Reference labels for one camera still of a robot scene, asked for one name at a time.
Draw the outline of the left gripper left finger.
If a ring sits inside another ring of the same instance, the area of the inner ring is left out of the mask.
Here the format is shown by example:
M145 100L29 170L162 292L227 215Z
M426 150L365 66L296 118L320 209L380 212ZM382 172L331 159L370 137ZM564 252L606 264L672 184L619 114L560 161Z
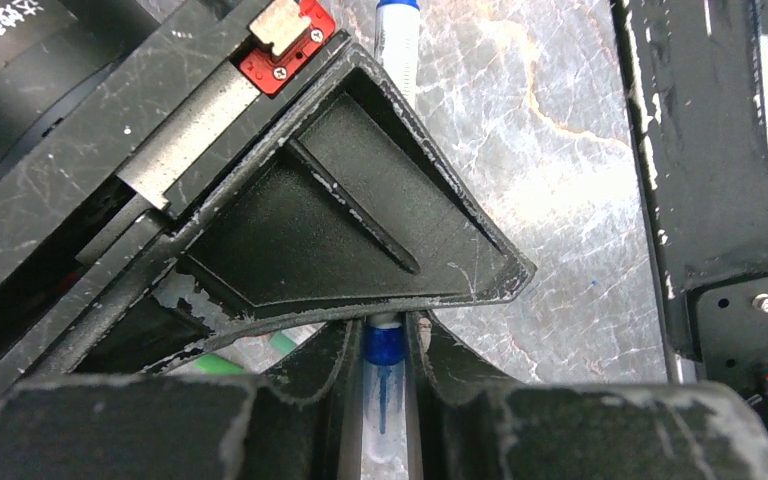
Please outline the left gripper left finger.
M0 400L0 479L356 479L360 321L260 374L68 375Z

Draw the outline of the green marker cap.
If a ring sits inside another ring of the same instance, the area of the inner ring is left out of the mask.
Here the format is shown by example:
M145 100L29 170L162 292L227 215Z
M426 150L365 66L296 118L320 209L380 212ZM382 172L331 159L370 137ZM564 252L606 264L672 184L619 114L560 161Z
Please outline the green marker cap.
M270 336L270 345L281 355L288 355L299 347L309 335L305 331L297 329L283 330Z
M204 375L240 375L246 370L230 360L216 354L207 354L194 359L169 372L170 375L204 374Z

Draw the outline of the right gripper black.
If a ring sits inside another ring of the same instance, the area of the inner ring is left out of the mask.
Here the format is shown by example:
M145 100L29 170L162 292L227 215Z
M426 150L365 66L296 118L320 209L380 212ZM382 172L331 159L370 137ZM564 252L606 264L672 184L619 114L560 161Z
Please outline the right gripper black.
M64 222L240 46L262 1L186 1L0 182L0 304ZM390 298L255 305L206 284L112 288L65 321L33 376L161 373L239 338L397 311ZM14 320L0 314L0 352Z

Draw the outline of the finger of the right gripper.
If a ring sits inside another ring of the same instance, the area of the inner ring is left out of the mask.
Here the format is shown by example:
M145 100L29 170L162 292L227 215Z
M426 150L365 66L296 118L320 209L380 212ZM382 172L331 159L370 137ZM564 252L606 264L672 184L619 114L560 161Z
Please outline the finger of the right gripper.
M167 307L236 318L509 302L534 264L365 49L331 42L172 190Z

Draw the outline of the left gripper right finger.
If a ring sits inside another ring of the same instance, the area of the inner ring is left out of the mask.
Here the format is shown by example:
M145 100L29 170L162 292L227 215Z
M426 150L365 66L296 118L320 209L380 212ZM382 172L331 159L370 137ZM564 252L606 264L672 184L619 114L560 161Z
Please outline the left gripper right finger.
M768 433L726 386L527 384L426 311L405 343L414 479L768 479Z

